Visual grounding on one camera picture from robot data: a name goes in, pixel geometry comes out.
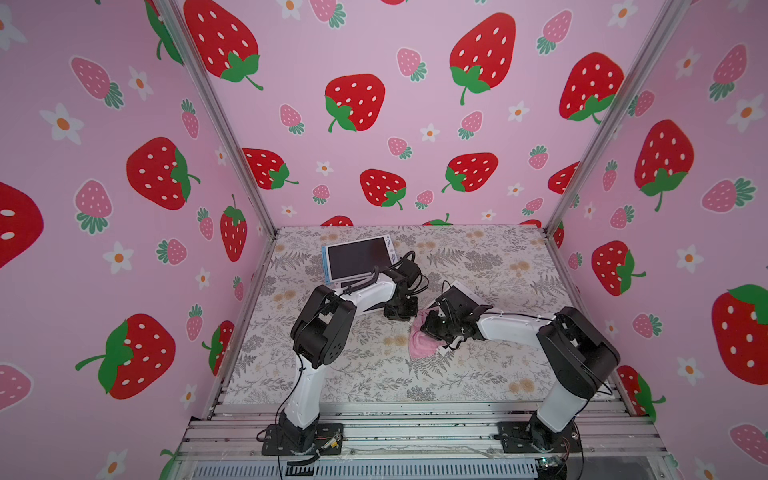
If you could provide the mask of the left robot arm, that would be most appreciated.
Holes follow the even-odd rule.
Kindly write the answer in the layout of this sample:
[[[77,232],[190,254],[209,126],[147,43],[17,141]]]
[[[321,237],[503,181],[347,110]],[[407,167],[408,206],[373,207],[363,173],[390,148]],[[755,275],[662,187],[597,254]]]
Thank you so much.
[[[418,295],[428,287],[415,253],[409,251],[392,266],[375,268],[345,288],[319,285],[311,292],[290,332],[297,382],[277,416],[279,432],[295,450],[314,444],[326,369],[343,352],[355,317],[380,312],[388,320],[409,321],[418,313]]]

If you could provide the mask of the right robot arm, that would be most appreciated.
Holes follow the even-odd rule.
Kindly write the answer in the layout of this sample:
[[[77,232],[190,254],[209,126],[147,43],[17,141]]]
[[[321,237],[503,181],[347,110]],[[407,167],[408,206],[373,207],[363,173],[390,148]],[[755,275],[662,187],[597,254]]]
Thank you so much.
[[[458,283],[435,299],[420,331],[449,349],[468,340],[539,346],[556,378],[524,435],[540,450],[562,438],[620,362],[617,349],[575,307],[548,317],[504,312]]]

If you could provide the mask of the pink fluffy cloth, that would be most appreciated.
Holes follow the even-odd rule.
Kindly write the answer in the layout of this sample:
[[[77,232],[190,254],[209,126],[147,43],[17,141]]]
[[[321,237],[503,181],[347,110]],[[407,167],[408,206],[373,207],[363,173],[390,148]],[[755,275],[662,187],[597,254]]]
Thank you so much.
[[[430,313],[436,313],[437,309],[427,309],[418,312],[410,327],[408,339],[408,353],[411,360],[422,360],[447,353],[445,343],[435,340],[421,331],[421,327]]]

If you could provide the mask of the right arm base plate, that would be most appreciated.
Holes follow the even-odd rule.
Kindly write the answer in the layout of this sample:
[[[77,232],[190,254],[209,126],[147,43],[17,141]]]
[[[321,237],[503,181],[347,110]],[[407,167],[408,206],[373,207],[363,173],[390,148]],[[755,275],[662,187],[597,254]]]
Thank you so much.
[[[499,422],[493,438],[501,443],[503,451],[508,454],[544,456],[583,451],[581,437],[573,421],[559,433],[549,430],[543,424],[532,424],[529,421]]]

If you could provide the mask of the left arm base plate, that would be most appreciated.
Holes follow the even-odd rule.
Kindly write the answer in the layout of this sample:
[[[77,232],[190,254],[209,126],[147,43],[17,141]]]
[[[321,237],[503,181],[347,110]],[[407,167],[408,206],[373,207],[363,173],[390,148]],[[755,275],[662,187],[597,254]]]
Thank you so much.
[[[307,429],[290,424],[269,425],[262,443],[262,456],[340,455],[343,443],[342,423],[319,423]]]

